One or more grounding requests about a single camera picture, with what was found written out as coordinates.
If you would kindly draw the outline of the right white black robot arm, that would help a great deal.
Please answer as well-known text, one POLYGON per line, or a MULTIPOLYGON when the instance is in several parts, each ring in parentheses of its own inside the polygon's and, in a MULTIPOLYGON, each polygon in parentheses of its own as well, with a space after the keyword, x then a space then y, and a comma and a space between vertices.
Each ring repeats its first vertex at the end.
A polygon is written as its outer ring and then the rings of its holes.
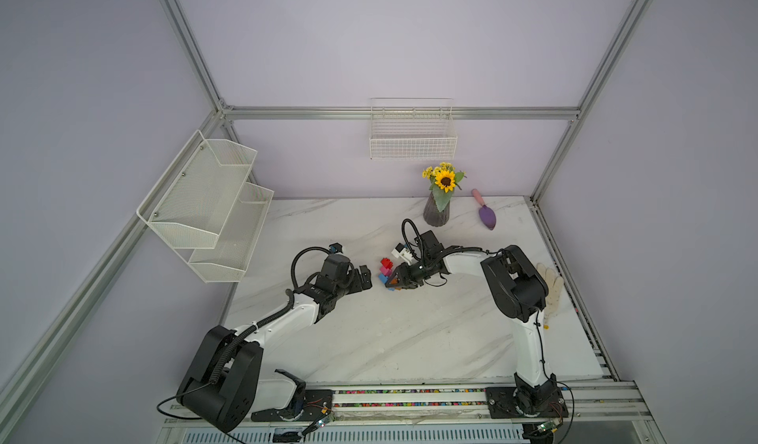
POLYGON ((549 287, 517 245, 491 252, 478 246, 442 246, 432 231, 421 233, 410 219, 401 224, 403 242, 393 250, 400 260, 385 281, 389 289, 442 287, 451 276, 466 275, 487 284, 497 309, 511 321, 517 353, 514 380, 529 393, 558 388, 548 372, 541 319, 549 287))

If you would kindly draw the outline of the purple pink garden trowel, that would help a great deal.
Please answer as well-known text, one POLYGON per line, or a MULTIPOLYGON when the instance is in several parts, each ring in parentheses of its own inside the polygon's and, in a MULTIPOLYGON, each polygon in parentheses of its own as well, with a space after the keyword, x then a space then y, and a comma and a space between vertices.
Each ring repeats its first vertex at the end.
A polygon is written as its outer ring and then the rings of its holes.
POLYGON ((495 211, 493 211, 493 209, 491 209, 487 203, 485 203, 485 200, 483 199, 483 196, 478 189, 474 188, 471 193, 480 206, 479 216, 482 223, 489 230, 495 230, 495 227, 497 226, 497 215, 495 214, 495 211))

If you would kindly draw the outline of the sunflower bouquet in grey vase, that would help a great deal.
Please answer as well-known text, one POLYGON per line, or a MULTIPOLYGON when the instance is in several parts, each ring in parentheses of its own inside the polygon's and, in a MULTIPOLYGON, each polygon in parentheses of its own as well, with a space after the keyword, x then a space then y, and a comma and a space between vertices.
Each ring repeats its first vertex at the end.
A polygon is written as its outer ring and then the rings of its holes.
POLYGON ((428 181, 430 191, 422 214, 426 224, 441 227, 449 221, 450 202, 465 177, 465 171, 459 171, 449 162, 442 162, 436 167, 427 167, 422 171, 422 178, 428 181))

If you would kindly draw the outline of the white work glove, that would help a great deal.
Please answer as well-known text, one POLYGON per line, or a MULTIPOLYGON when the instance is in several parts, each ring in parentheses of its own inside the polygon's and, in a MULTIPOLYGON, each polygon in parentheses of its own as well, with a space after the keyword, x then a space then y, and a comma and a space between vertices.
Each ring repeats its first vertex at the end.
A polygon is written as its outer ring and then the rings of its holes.
POLYGON ((565 282, 564 278, 562 278, 556 270, 547 267, 545 264, 537 264, 536 269, 548 286, 543 329, 550 329, 550 319, 553 319, 560 309, 560 301, 565 288, 565 282))

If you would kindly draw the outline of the aluminium front rail frame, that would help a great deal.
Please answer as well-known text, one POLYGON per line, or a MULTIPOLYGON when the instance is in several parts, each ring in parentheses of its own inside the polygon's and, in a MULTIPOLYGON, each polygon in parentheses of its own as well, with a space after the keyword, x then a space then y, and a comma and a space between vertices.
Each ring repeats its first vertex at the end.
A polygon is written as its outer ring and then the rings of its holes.
MULTIPOLYGON (((326 414, 341 423, 432 423, 474 420, 537 422, 523 416, 513 400, 512 379, 394 385, 323 385, 311 387, 298 401, 299 414, 270 406, 248 412, 242 426, 255 422, 310 422, 326 414)), ((545 412, 561 412, 564 422, 652 421, 653 414, 633 381, 600 379, 564 380, 560 398, 545 412)))

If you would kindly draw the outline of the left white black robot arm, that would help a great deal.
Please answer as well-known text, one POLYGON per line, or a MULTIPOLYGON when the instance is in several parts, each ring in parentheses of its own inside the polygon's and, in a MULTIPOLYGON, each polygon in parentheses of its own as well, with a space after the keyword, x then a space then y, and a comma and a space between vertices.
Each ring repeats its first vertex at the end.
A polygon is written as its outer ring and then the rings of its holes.
POLYGON ((176 420, 177 414, 163 409, 176 402, 193 413, 190 420, 204 420, 224 433, 244 418, 303 416, 306 382, 281 368, 264 371, 265 352, 316 325, 339 299, 369 290, 372 282, 370 269, 354 265, 339 244, 298 252, 290 279, 281 308, 248 325, 217 325, 206 333, 175 395, 156 406, 159 414, 176 420))

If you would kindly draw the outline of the white mesh two-tier shelf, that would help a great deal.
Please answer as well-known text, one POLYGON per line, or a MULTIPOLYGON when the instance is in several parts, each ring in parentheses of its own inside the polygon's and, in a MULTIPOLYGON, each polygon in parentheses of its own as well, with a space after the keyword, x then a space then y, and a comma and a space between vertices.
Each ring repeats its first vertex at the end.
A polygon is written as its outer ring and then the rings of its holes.
POLYGON ((204 283, 236 283, 248 271, 274 199, 252 180, 256 157, 197 131, 136 209, 204 283))

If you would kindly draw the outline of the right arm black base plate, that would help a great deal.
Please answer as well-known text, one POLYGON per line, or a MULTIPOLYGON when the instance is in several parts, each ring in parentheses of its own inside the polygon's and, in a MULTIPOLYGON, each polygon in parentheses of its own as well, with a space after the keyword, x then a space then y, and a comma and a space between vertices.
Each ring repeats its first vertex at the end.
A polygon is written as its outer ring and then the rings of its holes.
POLYGON ((491 418, 568 418, 569 411, 557 385, 489 387, 485 390, 491 418))

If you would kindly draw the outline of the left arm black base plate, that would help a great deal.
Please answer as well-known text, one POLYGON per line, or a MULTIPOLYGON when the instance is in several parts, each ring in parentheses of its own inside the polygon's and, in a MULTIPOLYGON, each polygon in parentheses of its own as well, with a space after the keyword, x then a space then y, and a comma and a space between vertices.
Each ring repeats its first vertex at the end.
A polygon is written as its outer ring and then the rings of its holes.
POLYGON ((309 390, 296 394, 282 410, 260 410, 250 416, 252 422, 312 422, 324 418, 333 408, 333 390, 309 390))

